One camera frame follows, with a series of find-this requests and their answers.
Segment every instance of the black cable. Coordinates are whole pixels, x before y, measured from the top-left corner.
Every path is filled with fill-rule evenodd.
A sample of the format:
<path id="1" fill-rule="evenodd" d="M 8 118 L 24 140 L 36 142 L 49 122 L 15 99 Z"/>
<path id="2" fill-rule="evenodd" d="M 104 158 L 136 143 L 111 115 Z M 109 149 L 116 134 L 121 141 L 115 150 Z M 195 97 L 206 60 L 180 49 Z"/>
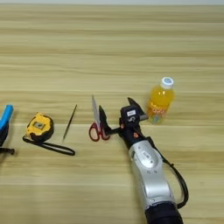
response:
<path id="1" fill-rule="evenodd" d="M 150 143 L 150 145 L 152 146 L 152 148 L 154 148 L 154 149 L 160 154 L 161 158 L 163 159 L 163 162 L 164 162 L 165 164 L 169 165 L 169 166 L 173 169 L 173 171 L 174 171 L 174 173 L 175 173 L 175 175 L 176 175 L 176 177 L 177 177 L 177 179 L 178 179 L 178 182 L 179 182 L 179 184 L 180 184 L 181 190 L 182 190 L 182 192 L 183 192 L 183 194 L 184 194 L 184 199 L 183 199 L 182 202 L 178 203 L 178 208 L 184 207 L 184 206 L 186 205 L 186 202 L 187 202 L 188 199 L 189 199 L 189 192 L 188 192 L 188 188 L 187 188 L 187 185 L 186 185 L 186 182 L 185 182 L 184 178 L 183 178 L 182 175 L 179 173 L 179 171 L 174 167 L 174 164 L 171 164 L 171 163 L 170 163 L 170 162 L 169 162 L 169 161 L 162 155 L 162 153 L 159 151 L 159 149 L 158 149 L 158 148 L 156 147 L 156 145 L 154 144 L 153 140 L 152 140 L 149 136 L 148 136 L 146 139 L 149 141 L 149 143 Z"/>
<path id="2" fill-rule="evenodd" d="M 56 151 L 58 153 L 68 155 L 68 156 L 74 156 L 75 155 L 75 151 L 66 147 L 66 146 L 62 146 L 62 145 L 58 145 L 58 144 L 54 144 L 54 143 L 33 142 L 32 140 L 26 138 L 25 136 L 23 136 L 23 140 L 28 144 L 34 144 L 34 145 L 37 145 L 37 146 L 42 147 L 42 148 L 44 148 L 46 150 L 49 150 L 49 151 Z"/>

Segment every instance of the blue object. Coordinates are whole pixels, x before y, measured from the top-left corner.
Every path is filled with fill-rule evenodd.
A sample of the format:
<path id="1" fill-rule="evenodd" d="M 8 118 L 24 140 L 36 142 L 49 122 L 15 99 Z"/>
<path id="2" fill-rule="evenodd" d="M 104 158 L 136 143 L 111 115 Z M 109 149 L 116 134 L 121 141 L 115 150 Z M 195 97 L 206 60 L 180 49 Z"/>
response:
<path id="1" fill-rule="evenodd" d="M 5 127 L 5 125 L 10 121 L 12 112 L 13 112 L 13 106 L 6 105 L 2 115 L 2 119 L 0 120 L 0 130 L 2 130 Z"/>

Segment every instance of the orange juice bottle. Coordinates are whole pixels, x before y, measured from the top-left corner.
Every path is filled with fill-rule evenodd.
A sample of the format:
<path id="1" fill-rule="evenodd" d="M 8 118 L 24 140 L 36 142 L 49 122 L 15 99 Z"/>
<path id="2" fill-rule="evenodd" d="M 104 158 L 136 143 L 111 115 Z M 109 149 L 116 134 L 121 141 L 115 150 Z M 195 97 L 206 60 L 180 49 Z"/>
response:
<path id="1" fill-rule="evenodd" d="M 153 124 L 161 123 L 174 98 L 173 79 L 164 77 L 161 84 L 155 86 L 150 93 L 150 100 L 147 105 L 147 114 Z"/>

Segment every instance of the scissors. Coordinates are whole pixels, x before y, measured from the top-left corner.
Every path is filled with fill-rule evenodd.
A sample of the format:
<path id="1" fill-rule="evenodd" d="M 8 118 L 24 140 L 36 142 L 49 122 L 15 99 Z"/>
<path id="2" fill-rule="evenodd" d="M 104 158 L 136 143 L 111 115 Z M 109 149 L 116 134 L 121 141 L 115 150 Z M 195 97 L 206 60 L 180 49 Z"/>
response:
<path id="1" fill-rule="evenodd" d="M 97 108 L 97 104 L 93 95 L 92 95 L 92 106 L 94 111 L 94 122 L 89 128 L 89 131 L 88 131 L 89 137 L 94 142 L 98 142 L 100 140 L 100 137 L 102 140 L 105 140 L 105 141 L 109 140 L 110 136 L 105 135 L 105 132 L 101 126 L 99 110 Z"/>

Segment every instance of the tape measure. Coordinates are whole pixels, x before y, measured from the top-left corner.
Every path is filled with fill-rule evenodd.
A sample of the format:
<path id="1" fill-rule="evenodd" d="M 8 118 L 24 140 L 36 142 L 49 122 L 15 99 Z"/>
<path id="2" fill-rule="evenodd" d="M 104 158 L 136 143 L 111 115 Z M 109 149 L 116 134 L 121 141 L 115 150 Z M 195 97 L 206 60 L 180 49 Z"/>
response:
<path id="1" fill-rule="evenodd" d="M 46 140 L 52 137 L 53 132 L 53 119 L 42 113 L 37 113 L 27 125 L 26 134 L 23 136 L 23 140 L 26 143 L 37 145 L 49 151 L 56 151 L 68 156 L 74 156 L 75 151 L 66 146 L 45 143 Z"/>

